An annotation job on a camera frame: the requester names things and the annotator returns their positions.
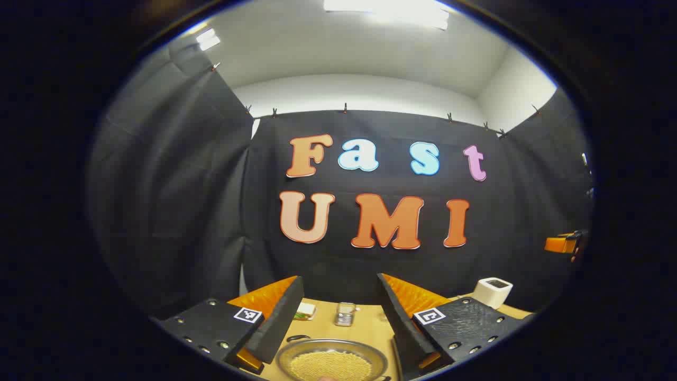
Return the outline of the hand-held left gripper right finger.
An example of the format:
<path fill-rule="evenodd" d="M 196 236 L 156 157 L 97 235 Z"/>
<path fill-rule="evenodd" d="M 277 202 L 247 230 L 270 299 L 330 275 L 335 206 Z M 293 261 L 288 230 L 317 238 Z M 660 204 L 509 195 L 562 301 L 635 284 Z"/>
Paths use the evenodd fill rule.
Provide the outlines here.
<path fill-rule="evenodd" d="M 403 379 L 419 379 L 471 361 L 528 321 L 471 296 L 451 300 L 384 273 L 377 279 Z"/>

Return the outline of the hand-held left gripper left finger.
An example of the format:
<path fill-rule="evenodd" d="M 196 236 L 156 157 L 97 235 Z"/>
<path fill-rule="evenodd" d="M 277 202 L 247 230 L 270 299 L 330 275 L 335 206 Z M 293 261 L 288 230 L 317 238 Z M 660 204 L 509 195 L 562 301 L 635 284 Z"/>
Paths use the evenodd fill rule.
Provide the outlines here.
<path fill-rule="evenodd" d="M 273 364 L 303 296 L 303 279 L 292 276 L 230 301 L 209 297 L 158 325 L 220 366 L 259 375 Z"/>

